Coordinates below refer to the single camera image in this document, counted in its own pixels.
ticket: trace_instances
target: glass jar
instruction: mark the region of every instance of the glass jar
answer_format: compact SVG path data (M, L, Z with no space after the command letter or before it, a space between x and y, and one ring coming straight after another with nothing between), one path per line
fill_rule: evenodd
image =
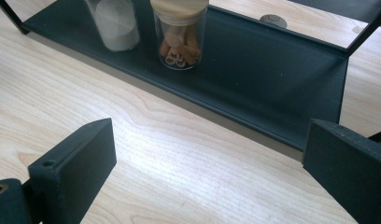
M200 62L208 0L150 0L160 61L176 70Z
M133 49L139 42L131 0L85 0L104 45L112 51Z

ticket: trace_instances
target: jar lid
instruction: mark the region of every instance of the jar lid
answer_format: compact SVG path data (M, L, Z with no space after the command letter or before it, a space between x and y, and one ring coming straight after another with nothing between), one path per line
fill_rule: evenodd
M208 7L208 0L150 0L150 4L166 23L191 23Z

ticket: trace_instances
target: white powder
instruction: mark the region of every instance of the white powder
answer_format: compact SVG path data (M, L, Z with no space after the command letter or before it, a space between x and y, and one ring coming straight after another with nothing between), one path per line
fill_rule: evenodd
M100 35L108 49L132 49L139 41L132 6L127 0L103 0L94 14Z

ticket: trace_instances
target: table surface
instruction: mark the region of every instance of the table surface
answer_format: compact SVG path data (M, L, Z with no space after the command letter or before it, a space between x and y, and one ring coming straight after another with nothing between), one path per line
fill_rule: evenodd
M8 1L25 20L51 0ZM211 0L346 46L365 26L285 0ZM0 10L0 179L112 118L118 164L84 223L354 223L289 157L21 35ZM381 131L381 29L349 62L340 123Z

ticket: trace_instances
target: shelf tray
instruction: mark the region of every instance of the shelf tray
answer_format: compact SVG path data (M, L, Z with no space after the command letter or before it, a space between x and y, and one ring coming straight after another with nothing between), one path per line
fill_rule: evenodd
M104 47L82 0L59 0L23 26L301 151L311 118L338 123L345 49L210 6L201 63L174 71L159 61L149 0L134 7L141 41L125 52Z

